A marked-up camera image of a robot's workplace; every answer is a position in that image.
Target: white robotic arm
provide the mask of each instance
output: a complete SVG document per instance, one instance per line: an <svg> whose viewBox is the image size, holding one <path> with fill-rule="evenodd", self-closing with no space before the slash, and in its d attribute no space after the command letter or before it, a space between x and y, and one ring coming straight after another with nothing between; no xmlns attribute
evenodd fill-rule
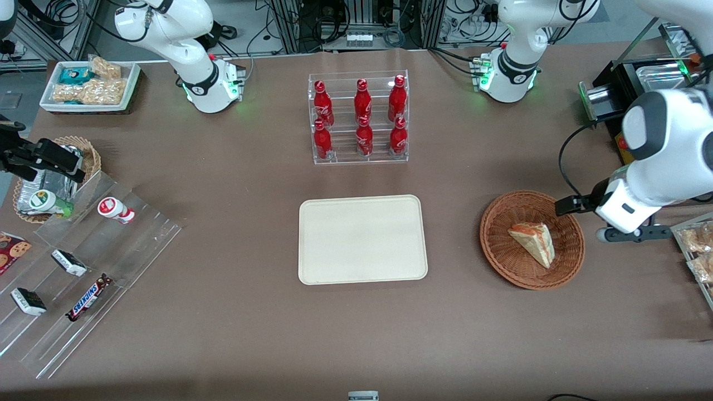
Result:
<svg viewBox="0 0 713 401"><path fill-rule="evenodd" d="M211 60L194 39L213 25L205 0L142 0L117 9L114 22L132 45L168 60L198 110L216 113L239 100L242 86L235 65Z"/></svg>
<svg viewBox="0 0 713 401"><path fill-rule="evenodd" d="M600 0L500 0L499 20L507 24L507 47L483 54L480 90L497 101L522 99L535 79L548 46L544 28L563 28L589 21Z"/></svg>
<svg viewBox="0 0 713 401"><path fill-rule="evenodd" d="M713 68L713 1L635 0L645 11L683 26ZM644 93L629 107L622 132L635 160L588 196L559 200L558 215L594 210L611 228L605 242L663 238L667 228L643 225L666 205L713 191L713 86Z"/></svg>

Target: small bottle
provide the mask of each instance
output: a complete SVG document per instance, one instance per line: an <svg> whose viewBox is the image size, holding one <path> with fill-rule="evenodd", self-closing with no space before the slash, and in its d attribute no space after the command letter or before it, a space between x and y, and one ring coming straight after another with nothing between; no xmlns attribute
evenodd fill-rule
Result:
<svg viewBox="0 0 713 401"><path fill-rule="evenodd" d="M314 122L314 145L317 147L317 156L322 160L329 160L334 157L332 150L332 137L324 127L322 120Z"/></svg>
<svg viewBox="0 0 713 401"><path fill-rule="evenodd" d="M41 189L30 196L30 207L34 210L69 218L74 211L74 203L58 198L54 192Z"/></svg>
<svg viewBox="0 0 713 401"><path fill-rule="evenodd" d="M136 212L132 208L113 196L102 199L96 206L96 210L102 216L112 218L121 224L129 224L136 217Z"/></svg>
<svg viewBox="0 0 713 401"><path fill-rule="evenodd" d="M371 95L367 90L366 79L360 78L356 81L356 96L354 97L355 119L358 121L361 116L371 118Z"/></svg>
<svg viewBox="0 0 713 401"><path fill-rule="evenodd" d="M359 127L356 128L356 152L360 156L370 156L374 150L374 132L369 126L369 116L359 117Z"/></svg>
<svg viewBox="0 0 713 401"><path fill-rule="evenodd" d="M317 92L314 95L314 110L317 112L317 118L329 126L333 126L334 112L332 111L332 98L329 97L324 88L324 81L315 82L314 90Z"/></svg>
<svg viewBox="0 0 713 401"><path fill-rule="evenodd" d="M406 132L406 119L396 117L394 129L391 130L391 141L389 153L392 156L401 157L406 152L406 145L409 143L409 133Z"/></svg>
<svg viewBox="0 0 713 401"><path fill-rule="evenodd" d="M403 75L397 75L394 78L394 87L389 94L389 121L394 121L396 117L403 117L406 111L406 88L404 88L406 78Z"/></svg>

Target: coca-cola bottle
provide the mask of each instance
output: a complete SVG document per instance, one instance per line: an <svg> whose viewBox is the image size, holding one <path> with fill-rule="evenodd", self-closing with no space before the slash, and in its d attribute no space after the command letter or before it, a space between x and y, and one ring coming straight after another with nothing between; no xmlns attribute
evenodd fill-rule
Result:
<svg viewBox="0 0 713 401"><path fill-rule="evenodd" d="M406 88L404 83L406 78L403 75L397 75L394 78L394 87L389 94L389 121L393 121L396 117L403 117L406 110Z"/></svg>
<svg viewBox="0 0 713 401"><path fill-rule="evenodd" d="M374 132L369 126L369 116L359 117L356 128L356 152L361 156L370 156L374 150Z"/></svg>
<svg viewBox="0 0 713 401"><path fill-rule="evenodd" d="M317 147L317 156L322 160L329 160L334 157L332 150L332 136L324 127L324 121L317 120L314 122L314 145Z"/></svg>
<svg viewBox="0 0 713 401"><path fill-rule="evenodd" d="M317 112L317 118L329 126L333 126L334 112L332 111L332 99L324 88L324 82L314 82L314 91L316 92L314 95L314 110Z"/></svg>
<svg viewBox="0 0 713 401"><path fill-rule="evenodd" d="M358 121L361 116L371 117L371 95L366 89L366 79L363 78L356 81L354 97L354 117Z"/></svg>
<svg viewBox="0 0 713 401"><path fill-rule="evenodd" d="M406 132L406 119L396 117L394 129L391 130L391 140L389 152L392 156L402 156L409 143L409 133Z"/></svg>

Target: brown table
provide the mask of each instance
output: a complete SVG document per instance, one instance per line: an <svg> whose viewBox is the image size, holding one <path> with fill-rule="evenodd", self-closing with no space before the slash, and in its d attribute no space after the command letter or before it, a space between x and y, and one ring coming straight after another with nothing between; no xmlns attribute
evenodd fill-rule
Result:
<svg viewBox="0 0 713 401"><path fill-rule="evenodd" d="M34 139L91 140L107 173L184 230L55 378L3 361L0 399L334 401L368 389L385 401L710 398L711 318L672 241L605 245L602 221L579 216L580 274L533 292L498 276L476 237L502 193L570 194L556 156L584 122L577 82L625 46L553 46L535 88L511 105L474 93L425 51L394 50L260 59L244 101L216 115L185 100L168 64L142 65L129 116L41 111ZM398 68L411 77L411 160L314 166L307 75ZM618 166L601 128L566 160L583 191ZM426 278L300 283L303 201L403 193L423 205ZM3 230L39 241L9 202Z"/></svg>

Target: wicker basket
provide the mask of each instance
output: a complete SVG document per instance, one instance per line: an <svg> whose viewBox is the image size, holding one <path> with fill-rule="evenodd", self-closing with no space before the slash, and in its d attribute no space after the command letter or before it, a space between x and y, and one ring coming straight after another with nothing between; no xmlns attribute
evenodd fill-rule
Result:
<svg viewBox="0 0 713 401"><path fill-rule="evenodd" d="M549 269L515 241L508 229L516 223L544 223L550 229L555 260ZM577 220L555 215L555 199L535 191L515 191L495 199L481 219L481 246L493 268L512 284L551 290L572 280L584 261L584 236Z"/></svg>
<svg viewBox="0 0 713 401"><path fill-rule="evenodd" d="M63 136L61 138L53 139L58 145L72 145L79 148L84 153L84 159L82 160L82 170L86 175L84 176L83 185L91 176L97 171L101 170L101 157L97 153L96 149L91 145L89 141L79 136ZM18 211L17 200L20 198L20 190L22 189L22 180L17 180L17 185L15 185L15 190L12 195L12 206L15 207L15 213L22 220L29 223L42 224L49 219L51 215L41 214L41 215L24 215Z"/></svg>

